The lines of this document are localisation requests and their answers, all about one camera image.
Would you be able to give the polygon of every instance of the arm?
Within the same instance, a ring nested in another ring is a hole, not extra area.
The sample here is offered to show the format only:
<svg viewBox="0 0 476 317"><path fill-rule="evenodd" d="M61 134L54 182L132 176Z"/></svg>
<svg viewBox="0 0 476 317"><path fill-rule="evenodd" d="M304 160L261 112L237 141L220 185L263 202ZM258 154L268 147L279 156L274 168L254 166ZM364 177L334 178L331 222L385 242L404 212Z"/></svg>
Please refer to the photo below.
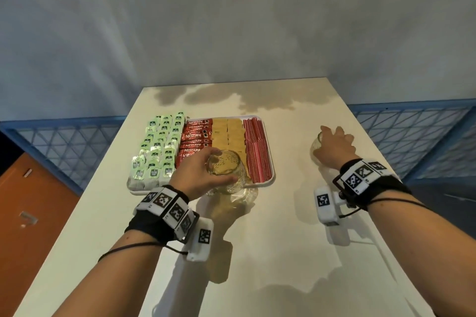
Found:
<svg viewBox="0 0 476 317"><path fill-rule="evenodd" d="M185 158L172 175L170 185L184 192L190 200L211 188L236 182L236 177L215 176L205 163L217 148L205 147ZM129 230L112 246L157 241L139 230ZM105 256L66 298L53 317L133 317L144 302L162 247L141 246Z"/></svg>
<svg viewBox="0 0 476 317"><path fill-rule="evenodd" d="M338 127L321 127L321 147L314 155L340 170L359 158L354 137ZM416 199L388 190L379 198ZM416 289L439 317L476 316L476 240L436 213L410 203L382 201L368 212L388 247Z"/></svg>

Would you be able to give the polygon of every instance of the wire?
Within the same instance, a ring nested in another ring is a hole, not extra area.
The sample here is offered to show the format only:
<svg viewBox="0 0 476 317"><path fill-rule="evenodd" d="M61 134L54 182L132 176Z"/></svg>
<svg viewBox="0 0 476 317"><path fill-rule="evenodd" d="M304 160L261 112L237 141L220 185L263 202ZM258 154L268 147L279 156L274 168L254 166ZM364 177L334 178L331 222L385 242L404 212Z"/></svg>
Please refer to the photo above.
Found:
<svg viewBox="0 0 476 317"><path fill-rule="evenodd" d="M395 202L411 203L411 204L414 204L415 206L423 207L423 208L426 208L426 209L429 210L429 211L432 211L430 208L428 208L427 206L425 206L423 203L418 203L418 202L415 202L414 200L401 200L400 198L379 198L378 200L371 200L371 201L367 204L367 206L371 205L372 203L377 203L377 202L385 201L385 200L390 200L390 201L395 201Z"/></svg>
<svg viewBox="0 0 476 317"><path fill-rule="evenodd" d="M183 254L183 255L187 255L188 252L181 252L179 250L176 250L175 248L172 248L172 247L169 247L167 245L163 245L159 242L142 242L142 243L134 243L134 244L128 244L127 246L122 246L122 247L117 247L117 248L114 248L114 249L111 249L109 252L106 252L104 253L101 257L99 257L99 260L98 262L103 259L105 256L108 256L109 254L112 254L114 252L119 252L121 250L124 250L124 249L129 249L129 248L133 248L133 247L142 247L142 246L158 246L158 247L165 247L165 248L168 248L168 249L171 249L173 250L174 252L178 253L178 254Z"/></svg>
<svg viewBox="0 0 476 317"><path fill-rule="evenodd" d="M352 216L354 213L357 213L357 212L359 212L359 211L360 211L360 209L361 209L361 208L357 208L355 211L352 211L352 212L350 212L350 213L347 213L347 214L341 214L341 215L339 216L339 218L346 218L346 217L348 217L348 216Z"/></svg>

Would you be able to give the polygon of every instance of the white table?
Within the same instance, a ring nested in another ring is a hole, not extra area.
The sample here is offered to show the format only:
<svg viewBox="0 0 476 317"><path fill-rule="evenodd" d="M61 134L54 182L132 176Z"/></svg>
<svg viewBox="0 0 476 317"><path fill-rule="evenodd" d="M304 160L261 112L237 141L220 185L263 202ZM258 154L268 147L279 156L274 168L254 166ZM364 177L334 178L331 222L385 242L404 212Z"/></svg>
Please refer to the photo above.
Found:
<svg viewBox="0 0 476 317"><path fill-rule="evenodd" d="M309 147L321 124L343 126L360 155L384 159L329 81L315 78L144 88L15 317L51 316L122 235L141 199L126 189L130 159L147 120L176 110L260 116L276 180L246 209L194 203L215 218L213 256L184 263L164 249L141 316L433 316L365 212L345 228L318 222L312 191L325 180Z"/></svg>

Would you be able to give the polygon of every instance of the blue fence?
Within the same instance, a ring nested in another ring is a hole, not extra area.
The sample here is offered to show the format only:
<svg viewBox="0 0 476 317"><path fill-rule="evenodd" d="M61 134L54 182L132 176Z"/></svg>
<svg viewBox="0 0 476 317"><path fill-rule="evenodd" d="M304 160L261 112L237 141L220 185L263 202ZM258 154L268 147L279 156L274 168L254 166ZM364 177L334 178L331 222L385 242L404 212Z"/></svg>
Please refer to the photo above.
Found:
<svg viewBox="0 0 476 317"><path fill-rule="evenodd" d="M476 176L476 99L349 108L405 182Z"/></svg>
<svg viewBox="0 0 476 317"><path fill-rule="evenodd" d="M125 118L2 122L0 130L80 196Z"/></svg>

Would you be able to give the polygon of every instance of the forearm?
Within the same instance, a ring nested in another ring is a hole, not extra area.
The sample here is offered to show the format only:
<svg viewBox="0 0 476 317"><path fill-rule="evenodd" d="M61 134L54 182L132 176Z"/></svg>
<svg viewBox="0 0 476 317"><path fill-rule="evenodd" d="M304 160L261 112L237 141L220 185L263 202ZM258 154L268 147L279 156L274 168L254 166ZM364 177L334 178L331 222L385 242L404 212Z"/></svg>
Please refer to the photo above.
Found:
<svg viewBox="0 0 476 317"><path fill-rule="evenodd" d="M150 241L154 241L151 236L130 230L111 249ZM161 250L158 246L134 247L104 257L53 316L137 316Z"/></svg>
<svg viewBox="0 0 476 317"><path fill-rule="evenodd" d="M414 200L386 191L376 197ZM423 298L440 317L476 316L476 241L425 208L398 201L368 206L372 221Z"/></svg>

